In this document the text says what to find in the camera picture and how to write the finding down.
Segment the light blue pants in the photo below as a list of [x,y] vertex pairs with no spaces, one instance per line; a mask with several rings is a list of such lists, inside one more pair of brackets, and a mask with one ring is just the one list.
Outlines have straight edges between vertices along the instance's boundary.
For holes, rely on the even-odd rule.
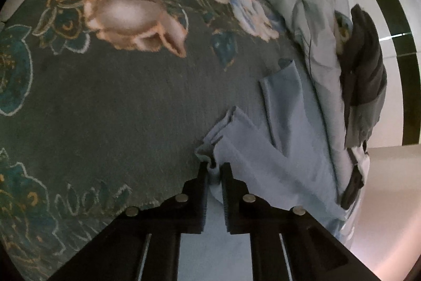
[[[345,212],[337,203],[337,183],[313,86],[301,62],[283,58],[273,74],[260,80],[263,117],[244,106],[230,109],[198,149],[203,161],[230,163],[233,176],[252,194],[288,210],[300,205],[335,238]],[[231,235],[225,226],[219,171],[210,171],[205,230],[183,235],[180,280],[250,280],[252,262],[247,235]]]

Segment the black rolled garment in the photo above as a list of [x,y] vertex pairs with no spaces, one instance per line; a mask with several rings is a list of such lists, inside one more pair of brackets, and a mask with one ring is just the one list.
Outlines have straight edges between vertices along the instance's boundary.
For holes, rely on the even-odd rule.
[[358,166],[354,165],[348,186],[346,187],[346,190],[343,193],[343,196],[341,197],[341,208],[343,208],[344,210],[349,210],[351,205],[355,202],[359,190],[363,186],[363,175],[361,174]]

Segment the white garment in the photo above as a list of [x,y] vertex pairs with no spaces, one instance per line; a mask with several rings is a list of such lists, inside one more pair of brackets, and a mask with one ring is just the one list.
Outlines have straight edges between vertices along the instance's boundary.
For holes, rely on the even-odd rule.
[[363,146],[348,148],[348,154],[362,176],[363,185],[367,182],[370,169],[370,156]]

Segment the dark grey jacket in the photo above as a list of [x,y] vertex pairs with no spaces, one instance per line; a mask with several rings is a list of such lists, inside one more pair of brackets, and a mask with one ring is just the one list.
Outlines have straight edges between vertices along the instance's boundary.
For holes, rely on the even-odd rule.
[[352,32],[339,56],[346,126],[345,146],[367,142],[380,120],[388,84],[378,31],[370,14],[351,9]]

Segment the teal floral bed blanket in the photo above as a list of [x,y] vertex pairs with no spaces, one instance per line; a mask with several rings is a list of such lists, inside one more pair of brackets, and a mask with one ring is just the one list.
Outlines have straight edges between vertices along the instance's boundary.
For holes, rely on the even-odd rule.
[[260,81],[299,58],[266,0],[23,0],[1,30],[1,244],[47,280],[115,215],[159,205]]

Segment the white black striped wardrobe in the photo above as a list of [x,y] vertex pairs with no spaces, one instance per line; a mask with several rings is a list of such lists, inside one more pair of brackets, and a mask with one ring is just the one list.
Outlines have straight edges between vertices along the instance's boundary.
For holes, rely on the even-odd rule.
[[420,143],[420,0],[349,0],[375,22],[388,75],[371,148]]

